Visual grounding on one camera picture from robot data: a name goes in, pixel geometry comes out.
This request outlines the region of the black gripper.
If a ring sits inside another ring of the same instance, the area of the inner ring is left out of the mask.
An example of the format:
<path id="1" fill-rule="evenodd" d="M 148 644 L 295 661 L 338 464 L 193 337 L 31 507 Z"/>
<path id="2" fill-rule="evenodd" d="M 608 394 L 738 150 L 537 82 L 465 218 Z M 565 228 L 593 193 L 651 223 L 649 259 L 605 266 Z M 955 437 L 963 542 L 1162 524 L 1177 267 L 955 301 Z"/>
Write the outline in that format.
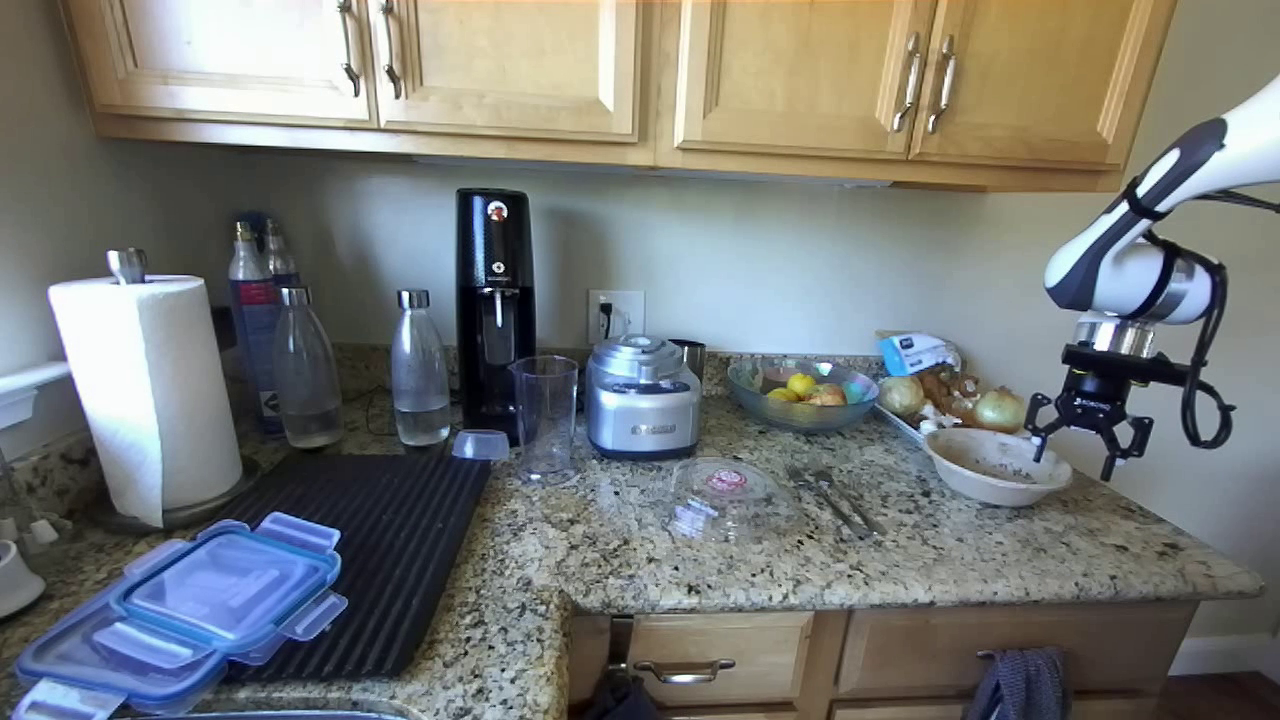
<path id="1" fill-rule="evenodd" d="M 1111 475 L 1126 460 L 1139 460 L 1154 437 L 1148 417 L 1129 411 L 1137 384 L 1184 384 L 1188 368 L 1156 356 L 1096 354 L 1069 346 L 1061 354 L 1063 384 L 1055 397 L 1038 394 L 1024 411 L 1024 433 L 1046 443 L 1063 426 L 1106 433 L 1106 469 Z"/>

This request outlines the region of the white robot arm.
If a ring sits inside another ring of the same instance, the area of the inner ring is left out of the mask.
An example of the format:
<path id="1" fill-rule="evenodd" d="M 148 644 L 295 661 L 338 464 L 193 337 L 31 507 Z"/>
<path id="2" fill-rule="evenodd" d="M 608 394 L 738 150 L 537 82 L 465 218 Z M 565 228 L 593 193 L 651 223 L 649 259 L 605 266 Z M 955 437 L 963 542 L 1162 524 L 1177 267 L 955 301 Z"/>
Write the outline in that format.
<path id="1" fill-rule="evenodd" d="M 1129 411 L 1137 384 L 1181 394 L 1194 450 L 1232 437 L 1232 406 L 1204 382 L 1228 309 L 1228 267 L 1156 235 L 1188 202 L 1272 211 L 1254 184 L 1280 181 L 1280 78 L 1261 94 L 1177 137 L 1126 193 L 1046 266 L 1046 294 L 1077 312 L 1063 346 L 1063 384 L 1038 394 L 1024 430 L 1047 442 L 1083 430 L 1106 443 L 1099 475 L 1148 450 L 1154 421 Z"/>

